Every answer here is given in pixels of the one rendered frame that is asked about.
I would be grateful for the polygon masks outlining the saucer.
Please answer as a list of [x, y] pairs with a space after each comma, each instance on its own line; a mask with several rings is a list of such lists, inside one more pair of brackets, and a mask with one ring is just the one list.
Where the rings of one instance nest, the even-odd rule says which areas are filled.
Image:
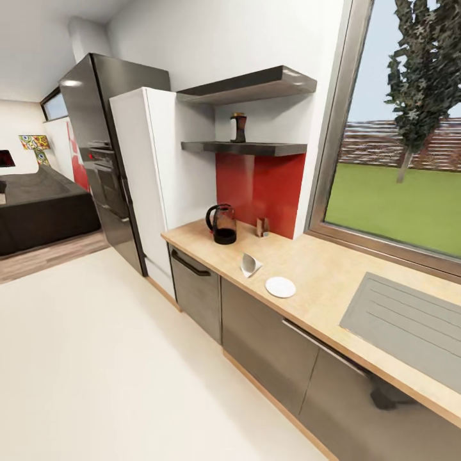
[[283, 277], [272, 277], [267, 280], [266, 288], [276, 296], [289, 297], [296, 292], [294, 284]]

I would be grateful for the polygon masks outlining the electric kettle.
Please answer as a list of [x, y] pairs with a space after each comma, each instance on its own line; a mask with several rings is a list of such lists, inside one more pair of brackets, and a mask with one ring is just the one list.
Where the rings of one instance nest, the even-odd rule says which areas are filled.
[[[237, 225], [234, 208], [230, 204], [221, 204], [208, 209], [206, 214], [207, 226], [214, 234], [213, 239], [217, 244], [232, 244], [236, 241]], [[212, 213], [213, 222], [211, 220]]]

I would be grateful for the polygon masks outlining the paper coffee filter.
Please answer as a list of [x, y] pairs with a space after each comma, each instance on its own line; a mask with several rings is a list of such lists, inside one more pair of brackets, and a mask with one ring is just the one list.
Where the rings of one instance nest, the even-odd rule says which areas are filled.
[[255, 272], [262, 264], [258, 262], [255, 258], [247, 253], [243, 254], [241, 269], [246, 277], [249, 277], [253, 272]]

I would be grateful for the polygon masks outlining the bottle of coffee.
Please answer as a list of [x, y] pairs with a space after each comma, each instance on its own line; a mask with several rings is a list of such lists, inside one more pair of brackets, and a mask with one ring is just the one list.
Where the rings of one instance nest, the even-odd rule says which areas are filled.
[[231, 117], [232, 136], [231, 143], [245, 143], [245, 113], [233, 113]]

